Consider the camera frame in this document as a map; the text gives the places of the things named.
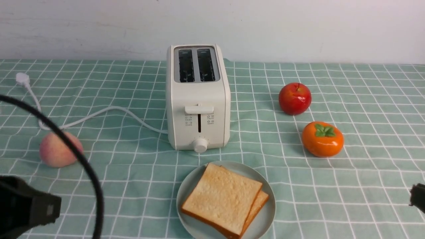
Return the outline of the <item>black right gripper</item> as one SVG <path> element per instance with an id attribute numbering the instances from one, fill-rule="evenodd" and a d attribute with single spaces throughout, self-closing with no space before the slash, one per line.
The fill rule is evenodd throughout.
<path id="1" fill-rule="evenodd" d="M 425 185 L 417 183 L 410 189 L 410 204 L 411 207 L 418 208 L 422 213 L 425 213 Z"/>

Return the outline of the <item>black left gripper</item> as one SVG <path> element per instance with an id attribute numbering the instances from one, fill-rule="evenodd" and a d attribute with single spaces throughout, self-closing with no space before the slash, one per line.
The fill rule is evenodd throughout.
<path id="1" fill-rule="evenodd" d="M 17 239 L 26 231 L 54 223 L 62 198 L 41 192 L 17 176 L 0 177 L 0 237 Z"/>

